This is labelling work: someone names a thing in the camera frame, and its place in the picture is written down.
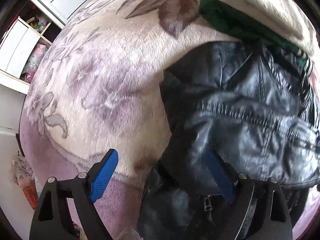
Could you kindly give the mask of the white sliding wardrobe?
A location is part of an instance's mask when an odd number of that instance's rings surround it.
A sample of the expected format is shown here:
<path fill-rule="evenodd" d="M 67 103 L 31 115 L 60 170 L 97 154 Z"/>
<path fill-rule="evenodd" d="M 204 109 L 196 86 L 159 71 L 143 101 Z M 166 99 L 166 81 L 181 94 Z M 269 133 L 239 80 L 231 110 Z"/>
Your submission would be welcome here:
<path fill-rule="evenodd" d="M 87 0 L 1 0 L 1 130 L 17 133 L 29 84 L 23 68 L 37 45 L 50 47 Z"/>

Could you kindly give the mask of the black leather jacket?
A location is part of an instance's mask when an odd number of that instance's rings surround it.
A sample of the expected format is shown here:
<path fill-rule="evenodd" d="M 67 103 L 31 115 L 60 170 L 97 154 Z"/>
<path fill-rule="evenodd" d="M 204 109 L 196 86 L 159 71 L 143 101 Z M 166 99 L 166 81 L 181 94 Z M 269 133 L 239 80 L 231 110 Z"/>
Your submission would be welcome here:
<path fill-rule="evenodd" d="M 144 186 L 144 239 L 208 239 L 229 208 L 206 164 L 216 154 L 254 180 L 276 178 L 292 224 L 319 183 L 319 103 L 306 57 L 276 46 L 209 42 L 164 71 L 171 138 Z"/>

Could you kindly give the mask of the floral purple bed blanket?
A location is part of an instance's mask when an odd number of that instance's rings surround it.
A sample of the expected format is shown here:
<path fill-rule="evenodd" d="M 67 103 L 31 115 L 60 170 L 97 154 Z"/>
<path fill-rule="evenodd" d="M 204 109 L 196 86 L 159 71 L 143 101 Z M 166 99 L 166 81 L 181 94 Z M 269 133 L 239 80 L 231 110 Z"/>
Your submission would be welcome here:
<path fill-rule="evenodd" d="M 293 0 L 316 29 L 310 7 Z M 75 178 L 110 149 L 118 165 L 94 203 L 112 238 L 144 239 L 138 220 L 145 182 L 171 131 L 161 98 L 164 71 L 209 42 L 242 41 L 214 29 L 200 0 L 89 0 L 42 59 L 20 121 L 23 151 L 43 185 Z M 319 103 L 319 53 L 308 82 Z M 293 239 L 319 229 L 319 183 L 309 189 Z"/>

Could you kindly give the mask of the white knitted sweater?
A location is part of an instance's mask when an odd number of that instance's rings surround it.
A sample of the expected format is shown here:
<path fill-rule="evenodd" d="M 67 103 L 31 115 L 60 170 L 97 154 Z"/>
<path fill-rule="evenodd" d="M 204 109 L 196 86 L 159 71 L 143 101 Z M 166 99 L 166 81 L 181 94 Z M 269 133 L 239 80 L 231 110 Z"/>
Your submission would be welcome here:
<path fill-rule="evenodd" d="M 310 57 L 319 53 L 316 29 L 293 0 L 219 0 L 254 18 Z"/>

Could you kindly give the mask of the green striped garment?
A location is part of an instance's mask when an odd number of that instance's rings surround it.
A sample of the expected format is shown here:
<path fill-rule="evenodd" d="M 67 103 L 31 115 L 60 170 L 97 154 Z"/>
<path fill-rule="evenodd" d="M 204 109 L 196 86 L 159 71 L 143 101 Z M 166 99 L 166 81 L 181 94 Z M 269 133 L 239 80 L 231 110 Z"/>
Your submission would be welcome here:
<path fill-rule="evenodd" d="M 295 54 L 306 76 L 311 75 L 314 63 L 303 50 L 240 10 L 219 0 L 200 0 L 199 13 L 217 31 L 242 41 L 260 41 L 267 47 L 280 47 Z"/>

